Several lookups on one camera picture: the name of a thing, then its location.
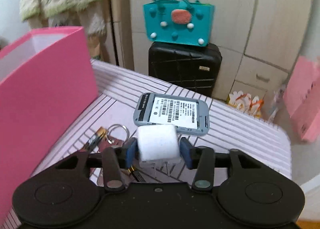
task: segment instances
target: suitcase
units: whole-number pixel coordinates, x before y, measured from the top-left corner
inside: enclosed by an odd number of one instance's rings
[[[222,57],[219,48],[154,42],[149,49],[149,76],[211,97]]]

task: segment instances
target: drawer handle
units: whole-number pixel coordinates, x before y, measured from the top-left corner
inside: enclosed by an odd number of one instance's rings
[[[265,83],[268,83],[270,81],[270,78],[261,77],[258,74],[256,74],[256,78]]]

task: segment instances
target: metal ring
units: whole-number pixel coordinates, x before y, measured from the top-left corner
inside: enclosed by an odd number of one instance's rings
[[[111,126],[107,129],[107,130],[108,130],[108,133],[106,134],[107,141],[108,141],[110,144],[113,144],[113,142],[110,141],[108,135],[109,135],[113,130],[115,130],[115,129],[119,128],[119,127],[122,127],[122,128],[125,130],[126,134],[127,134],[127,137],[125,138],[124,143],[129,139],[130,132],[129,132],[129,130],[128,130],[128,128],[127,128],[126,126],[121,125],[121,124],[113,124],[113,125],[111,125]]]

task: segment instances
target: table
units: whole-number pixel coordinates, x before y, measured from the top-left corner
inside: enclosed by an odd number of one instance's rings
[[[185,136],[194,146],[207,146],[216,152],[227,153],[231,148],[238,148],[248,155],[263,162],[270,168],[291,179],[291,148],[286,133],[278,126],[244,114],[223,102],[172,85],[162,80],[145,76],[128,69],[120,68],[98,60],[91,60],[99,88],[98,98],[88,106],[68,130],[56,142],[33,175],[51,166],[57,161],[82,148],[84,143],[101,126],[109,127],[120,123],[125,125],[130,135],[134,136],[136,125],[133,112],[142,93],[177,95],[203,100],[209,106],[210,130],[207,135]],[[113,137],[125,138],[122,129],[115,130]],[[140,169],[146,182],[181,182],[192,183],[196,170],[188,170],[184,162],[166,168]],[[90,179],[96,183],[100,169]],[[214,186],[227,179],[226,168],[216,168]],[[20,222],[13,210],[10,211],[1,229],[17,228]]]

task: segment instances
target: pink oval patch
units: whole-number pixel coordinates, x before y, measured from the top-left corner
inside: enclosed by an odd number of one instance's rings
[[[191,13],[187,10],[175,9],[171,12],[171,19],[177,24],[188,24],[191,20]]]

